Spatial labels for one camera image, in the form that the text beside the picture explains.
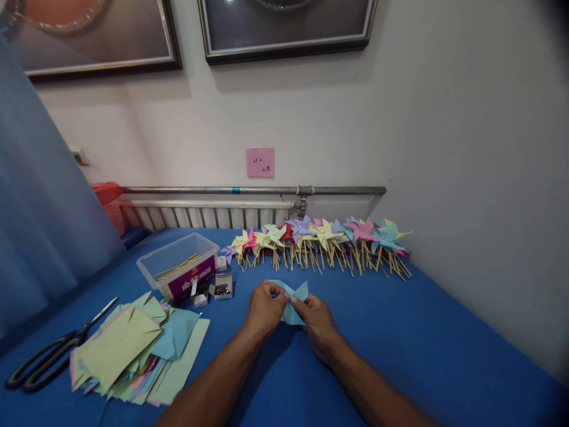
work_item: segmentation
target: hand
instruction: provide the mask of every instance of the hand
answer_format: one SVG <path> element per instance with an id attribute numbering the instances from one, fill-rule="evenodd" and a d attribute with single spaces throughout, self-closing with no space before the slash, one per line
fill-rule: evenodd
<path id="1" fill-rule="evenodd" d="M 244 328 L 267 338 L 280 322 L 283 310 L 289 303 L 289 294 L 276 283 L 264 280 L 253 289 Z"/>
<path id="2" fill-rule="evenodd" d="M 330 366 L 334 355 L 349 345 L 338 330 L 328 305 L 312 294 L 308 294 L 306 302 L 292 297 L 290 303 L 306 323 L 304 331 L 316 356 Z"/>

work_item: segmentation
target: pink pinwheel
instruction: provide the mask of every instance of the pink pinwheel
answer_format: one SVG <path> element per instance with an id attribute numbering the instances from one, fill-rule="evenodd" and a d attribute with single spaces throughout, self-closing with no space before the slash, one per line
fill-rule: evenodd
<path id="1" fill-rule="evenodd" d="M 357 222 L 357 221 L 349 221 L 349 222 L 346 222 L 345 225 L 347 227 L 350 227 L 352 230 L 354 230 L 354 237 L 353 237 L 354 244 L 357 243 L 358 239 L 378 241 L 378 238 L 372 234 L 373 233 L 373 223 L 372 223 L 372 220 L 369 218 L 367 219 L 367 221 L 364 224 L 362 224 L 361 222 Z"/>
<path id="2" fill-rule="evenodd" d="M 255 234 L 253 233 L 253 229 L 251 229 L 251 231 L 249 232 L 249 243 L 247 243 L 246 245 L 243 246 L 243 249 L 247 249 L 250 247 L 255 247 L 257 246 L 257 239 L 255 238 Z"/>

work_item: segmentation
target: blue curtain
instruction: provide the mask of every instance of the blue curtain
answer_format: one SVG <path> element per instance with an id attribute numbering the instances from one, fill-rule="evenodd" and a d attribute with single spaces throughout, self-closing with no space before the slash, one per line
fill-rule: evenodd
<path id="1" fill-rule="evenodd" d="M 0 337 L 124 251 L 0 36 Z"/>

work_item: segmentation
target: white wall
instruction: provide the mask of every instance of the white wall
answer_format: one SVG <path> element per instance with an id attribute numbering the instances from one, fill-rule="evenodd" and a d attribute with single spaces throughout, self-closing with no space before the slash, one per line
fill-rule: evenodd
<path id="1" fill-rule="evenodd" d="M 385 184 L 373 217 L 413 229 L 425 272 L 562 376 L 567 51 L 533 4 L 383 1 L 363 53 L 210 68 L 196 1 L 173 3 L 183 72 L 39 87 L 90 179 Z M 274 180 L 247 179 L 248 146 L 276 148 Z"/>

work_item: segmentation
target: red basket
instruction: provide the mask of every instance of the red basket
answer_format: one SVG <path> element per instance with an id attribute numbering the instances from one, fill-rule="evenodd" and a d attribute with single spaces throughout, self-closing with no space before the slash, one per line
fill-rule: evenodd
<path id="1" fill-rule="evenodd" d="M 113 182 L 91 184 L 91 188 L 95 191 L 101 206 L 111 219 L 119 235 L 122 236 L 124 234 L 124 219 L 122 213 L 120 213 L 119 197 L 123 195 L 123 191 L 117 183 Z"/>

